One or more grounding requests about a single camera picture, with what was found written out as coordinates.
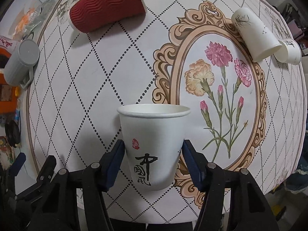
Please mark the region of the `clear glass ashtray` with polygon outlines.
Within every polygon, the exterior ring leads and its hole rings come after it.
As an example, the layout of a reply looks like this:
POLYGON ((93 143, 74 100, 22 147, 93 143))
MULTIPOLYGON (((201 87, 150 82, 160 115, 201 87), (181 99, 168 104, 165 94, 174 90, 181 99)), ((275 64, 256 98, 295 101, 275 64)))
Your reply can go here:
POLYGON ((53 9, 57 0, 46 0, 41 3, 31 14, 29 23, 26 26, 27 30, 34 30, 35 27, 41 25, 47 18, 50 11, 53 9))

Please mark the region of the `white paper cup black calligraphy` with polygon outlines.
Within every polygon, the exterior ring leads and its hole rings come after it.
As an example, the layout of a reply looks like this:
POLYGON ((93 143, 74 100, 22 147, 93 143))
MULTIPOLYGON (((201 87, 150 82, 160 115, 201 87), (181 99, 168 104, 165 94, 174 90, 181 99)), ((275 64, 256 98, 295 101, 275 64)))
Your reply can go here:
POLYGON ((174 179, 190 108, 172 104, 131 104, 117 109, 133 183, 147 191, 174 179))

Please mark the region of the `white paper cup lying far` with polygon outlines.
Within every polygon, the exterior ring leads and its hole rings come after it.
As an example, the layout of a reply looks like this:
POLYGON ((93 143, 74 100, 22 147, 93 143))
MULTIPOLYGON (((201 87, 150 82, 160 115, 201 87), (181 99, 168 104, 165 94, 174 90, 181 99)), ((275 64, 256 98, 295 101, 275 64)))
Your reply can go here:
POLYGON ((298 65, 301 62, 301 49, 293 39, 279 40, 281 48, 274 53, 274 57, 281 63, 298 65))

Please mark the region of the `grey ribbed plastic mug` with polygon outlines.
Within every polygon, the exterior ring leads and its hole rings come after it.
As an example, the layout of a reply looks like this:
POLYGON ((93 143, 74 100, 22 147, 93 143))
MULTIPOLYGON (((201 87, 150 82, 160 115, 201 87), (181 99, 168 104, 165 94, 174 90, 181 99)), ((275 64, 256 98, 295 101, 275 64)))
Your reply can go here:
POLYGON ((38 45, 31 39, 21 41, 4 68, 4 79, 11 86, 26 89, 34 78, 34 67, 40 58, 38 45))

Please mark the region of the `white red-lettered snack bag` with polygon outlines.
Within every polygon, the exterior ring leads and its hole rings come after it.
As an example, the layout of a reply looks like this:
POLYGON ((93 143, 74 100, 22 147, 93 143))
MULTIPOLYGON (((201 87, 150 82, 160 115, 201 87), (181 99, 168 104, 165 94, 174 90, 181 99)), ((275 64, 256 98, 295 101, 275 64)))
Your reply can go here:
POLYGON ((20 42, 0 35, 1 54, 10 57, 20 42))

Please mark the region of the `orange cardboard box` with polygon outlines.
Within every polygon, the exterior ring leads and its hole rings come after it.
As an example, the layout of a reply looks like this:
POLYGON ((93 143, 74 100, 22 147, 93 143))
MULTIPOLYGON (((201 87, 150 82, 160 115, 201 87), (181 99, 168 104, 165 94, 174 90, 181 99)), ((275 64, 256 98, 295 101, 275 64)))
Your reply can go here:
POLYGON ((0 114, 13 113, 17 108, 17 97, 15 95, 16 87, 9 85, 4 79, 4 68, 10 58, 11 54, 1 48, 1 101, 0 114))

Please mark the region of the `orange white plastic wrapper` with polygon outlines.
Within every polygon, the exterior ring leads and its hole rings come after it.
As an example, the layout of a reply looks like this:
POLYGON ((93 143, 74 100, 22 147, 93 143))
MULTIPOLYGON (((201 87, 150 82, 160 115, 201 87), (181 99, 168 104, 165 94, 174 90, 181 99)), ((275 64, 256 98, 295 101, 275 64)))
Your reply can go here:
POLYGON ((18 13, 8 31, 9 36, 13 40, 20 41, 23 37, 30 34, 30 30, 27 29, 27 26, 32 22, 35 11, 36 8, 34 6, 31 6, 27 10, 23 8, 18 13))

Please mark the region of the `white paper cup grass print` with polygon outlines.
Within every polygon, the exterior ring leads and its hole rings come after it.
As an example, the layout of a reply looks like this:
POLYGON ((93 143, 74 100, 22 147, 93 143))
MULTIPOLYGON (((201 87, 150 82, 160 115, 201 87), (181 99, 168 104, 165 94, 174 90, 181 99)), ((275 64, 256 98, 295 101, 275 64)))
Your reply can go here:
POLYGON ((236 10, 231 21, 244 40, 253 62, 266 59, 282 47, 269 28, 249 8, 236 10))

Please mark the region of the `red corrugated paper cup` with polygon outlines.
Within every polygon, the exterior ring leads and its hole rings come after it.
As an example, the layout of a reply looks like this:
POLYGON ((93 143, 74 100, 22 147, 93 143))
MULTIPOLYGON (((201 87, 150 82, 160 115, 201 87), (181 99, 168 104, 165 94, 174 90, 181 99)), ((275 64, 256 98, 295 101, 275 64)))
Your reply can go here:
POLYGON ((70 26, 81 33, 146 14, 144 0, 79 0, 68 11, 70 26))

